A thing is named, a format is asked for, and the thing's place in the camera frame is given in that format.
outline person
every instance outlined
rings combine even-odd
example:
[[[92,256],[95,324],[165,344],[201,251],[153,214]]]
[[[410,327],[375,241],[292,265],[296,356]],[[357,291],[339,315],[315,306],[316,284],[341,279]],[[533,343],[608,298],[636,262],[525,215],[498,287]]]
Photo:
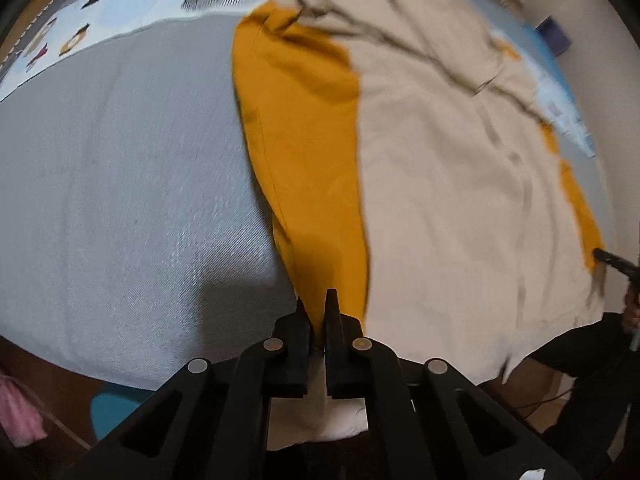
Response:
[[[638,291],[630,284],[622,314],[559,335],[530,357],[575,378],[571,398],[543,439],[583,480],[640,478],[640,350],[629,349],[640,326]],[[630,406],[624,447],[609,449]]]

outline round rivet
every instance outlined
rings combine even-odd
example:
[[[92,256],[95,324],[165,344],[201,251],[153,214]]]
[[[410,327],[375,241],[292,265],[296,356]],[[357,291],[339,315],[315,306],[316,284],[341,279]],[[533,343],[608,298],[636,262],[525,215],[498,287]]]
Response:
[[[433,359],[429,361],[427,368],[432,374],[436,375],[442,375],[449,369],[446,362],[444,362],[442,359]]]
[[[207,362],[204,359],[194,359],[192,361],[189,361],[187,370],[192,374],[201,374],[204,370],[207,369],[207,366],[209,365],[207,365]]]
[[[264,343],[262,343],[262,346],[264,346],[264,349],[268,350],[269,352],[275,352],[276,350],[280,350],[283,345],[284,343],[282,342],[282,339],[278,339],[277,337],[270,337],[266,339]]]
[[[366,337],[359,337],[353,340],[351,346],[353,346],[356,350],[364,352],[367,350],[371,350],[373,343],[371,342],[371,339],[367,339]]]

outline beige fabric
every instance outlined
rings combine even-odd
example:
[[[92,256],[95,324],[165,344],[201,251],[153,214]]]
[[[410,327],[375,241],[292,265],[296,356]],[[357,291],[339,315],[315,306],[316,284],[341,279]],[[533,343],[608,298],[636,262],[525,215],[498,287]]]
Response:
[[[479,383],[599,319],[534,82],[465,0],[276,1],[361,75],[368,335]]]

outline beige wall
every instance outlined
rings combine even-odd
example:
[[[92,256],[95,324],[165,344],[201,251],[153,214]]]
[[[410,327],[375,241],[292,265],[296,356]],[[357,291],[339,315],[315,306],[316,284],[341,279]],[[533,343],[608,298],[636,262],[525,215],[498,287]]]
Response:
[[[608,0],[525,0],[537,25],[552,15],[573,44],[558,57],[596,143],[612,208],[612,249],[638,258],[640,50]],[[607,277],[607,309],[620,310],[626,280]]]

